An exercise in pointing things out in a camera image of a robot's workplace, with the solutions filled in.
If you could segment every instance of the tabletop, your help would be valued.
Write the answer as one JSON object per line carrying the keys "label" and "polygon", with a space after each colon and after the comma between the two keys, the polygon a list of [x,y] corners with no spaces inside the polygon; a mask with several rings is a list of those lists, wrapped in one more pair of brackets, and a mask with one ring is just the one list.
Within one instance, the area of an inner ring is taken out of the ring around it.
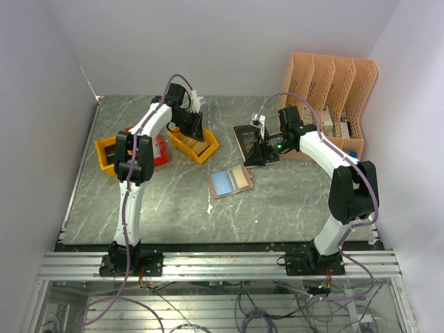
{"label": "tabletop", "polygon": [[[119,213],[117,179],[100,170],[94,141],[134,126],[153,96],[104,96],[97,110],[92,138],[74,189],[64,244],[108,244]],[[265,96],[206,96],[203,127],[220,148],[203,165],[175,150],[166,130],[161,132],[169,162],[157,166],[142,201],[142,242],[228,243],[309,241],[328,216],[330,179],[316,163],[282,159],[253,169],[254,188],[215,199],[208,175],[243,163],[233,126],[245,125],[259,111]],[[264,109],[270,134],[278,130],[277,100]],[[357,228],[349,240],[372,241],[369,227]]]}

